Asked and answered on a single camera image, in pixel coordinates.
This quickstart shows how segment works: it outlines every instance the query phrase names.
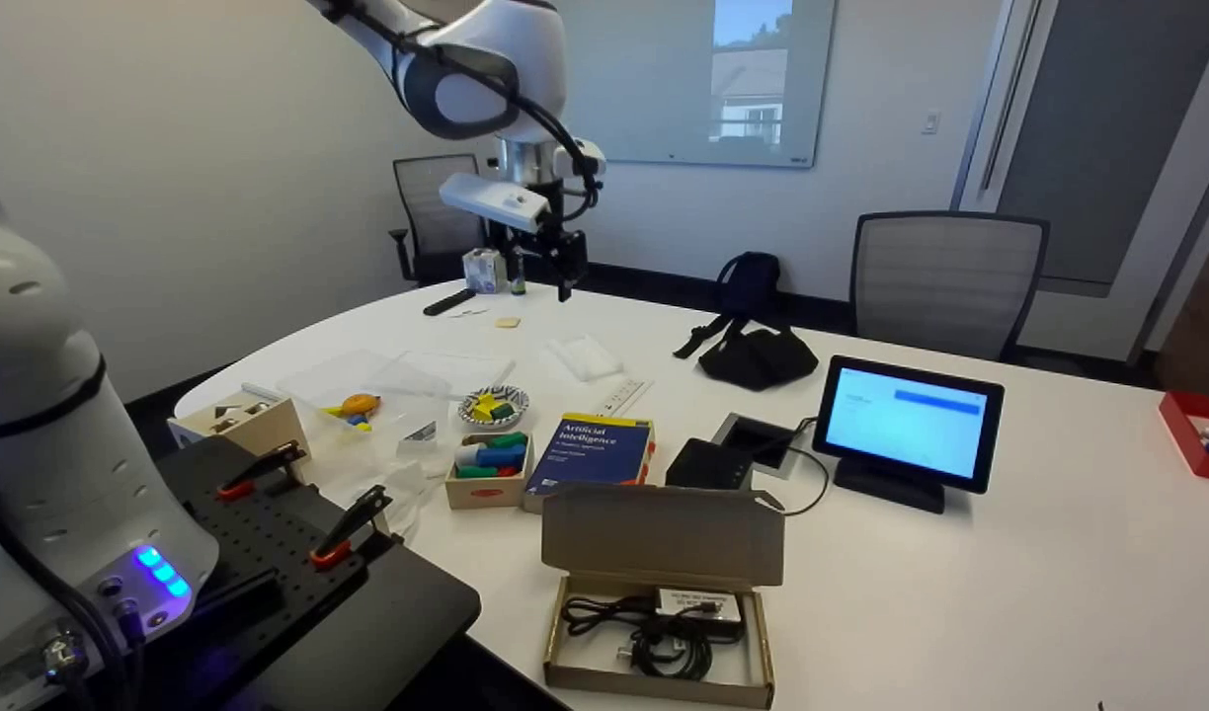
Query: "book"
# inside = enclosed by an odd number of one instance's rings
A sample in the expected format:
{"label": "book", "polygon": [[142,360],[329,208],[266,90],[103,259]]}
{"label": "book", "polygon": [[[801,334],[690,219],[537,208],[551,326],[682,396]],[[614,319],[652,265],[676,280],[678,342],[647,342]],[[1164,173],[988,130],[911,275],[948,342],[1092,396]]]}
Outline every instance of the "book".
{"label": "book", "polygon": [[647,419],[566,410],[527,481],[520,509],[540,509],[540,496],[560,484],[639,484],[647,454]]}

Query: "whiteboard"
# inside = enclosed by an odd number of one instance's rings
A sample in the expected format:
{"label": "whiteboard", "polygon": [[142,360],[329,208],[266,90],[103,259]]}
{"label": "whiteboard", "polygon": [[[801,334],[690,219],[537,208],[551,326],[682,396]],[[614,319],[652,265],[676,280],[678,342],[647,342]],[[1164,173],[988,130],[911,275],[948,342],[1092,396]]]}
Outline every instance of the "whiteboard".
{"label": "whiteboard", "polygon": [[608,160],[809,168],[839,0],[557,0],[568,130]]}

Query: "cardboard box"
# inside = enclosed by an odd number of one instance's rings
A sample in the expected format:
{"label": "cardboard box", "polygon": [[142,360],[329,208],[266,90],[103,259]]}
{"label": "cardboard box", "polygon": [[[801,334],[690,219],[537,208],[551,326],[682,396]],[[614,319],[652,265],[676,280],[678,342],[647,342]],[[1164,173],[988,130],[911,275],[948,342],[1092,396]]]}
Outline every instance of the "cardboard box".
{"label": "cardboard box", "polygon": [[170,419],[170,434],[178,448],[221,434],[257,456],[288,442],[298,442],[299,454],[310,454],[310,438],[299,430],[291,398],[266,396],[266,391],[236,391],[204,410]]}
{"label": "cardboard box", "polygon": [[[547,684],[620,695],[769,707],[776,664],[756,585],[784,585],[784,516],[739,491],[573,484],[547,496],[540,560],[566,570],[551,613]],[[744,637],[711,645],[705,678],[645,676],[627,659],[632,625],[602,620],[568,637],[566,604],[656,588],[727,591]]]}
{"label": "cardboard box", "polygon": [[[502,438],[502,434],[465,434],[458,442],[458,448],[473,448],[491,438]],[[520,468],[518,472],[493,472],[493,476],[462,476],[458,472],[458,456],[445,472],[445,502],[450,509],[483,509],[483,506],[518,506],[520,502],[520,491],[527,491],[527,472],[531,472],[531,434],[527,434],[527,445],[520,445]]]}
{"label": "cardboard box", "polygon": [[1159,404],[1173,442],[1189,456],[1192,472],[1209,476],[1209,448],[1201,442],[1198,419],[1209,419],[1209,396],[1198,391],[1164,391]]}

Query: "door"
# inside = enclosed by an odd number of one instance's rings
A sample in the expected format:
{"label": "door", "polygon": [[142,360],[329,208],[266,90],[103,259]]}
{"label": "door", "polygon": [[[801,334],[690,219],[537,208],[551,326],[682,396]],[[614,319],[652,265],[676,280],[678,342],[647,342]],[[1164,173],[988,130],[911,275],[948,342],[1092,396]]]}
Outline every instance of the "door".
{"label": "door", "polygon": [[1135,360],[1209,192],[1209,0],[1002,0],[955,204],[1051,219],[1023,342]]}

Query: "office chair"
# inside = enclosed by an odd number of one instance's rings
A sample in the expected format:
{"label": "office chair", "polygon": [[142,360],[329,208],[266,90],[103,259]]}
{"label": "office chair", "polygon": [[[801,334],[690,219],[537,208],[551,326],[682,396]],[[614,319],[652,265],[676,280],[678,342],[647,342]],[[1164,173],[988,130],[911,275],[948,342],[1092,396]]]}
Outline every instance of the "office chair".
{"label": "office chair", "polygon": [[1046,219],[865,214],[851,302],[871,340],[1008,360],[1033,308]]}
{"label": "office chair", "polygon": [[458,256],[483,243],[483,219],[444,204],[437,185],[450,173],[478,173],[473,155],[394,157],[400,201],[407,227],[392,227],[402,280],[458,280]]}

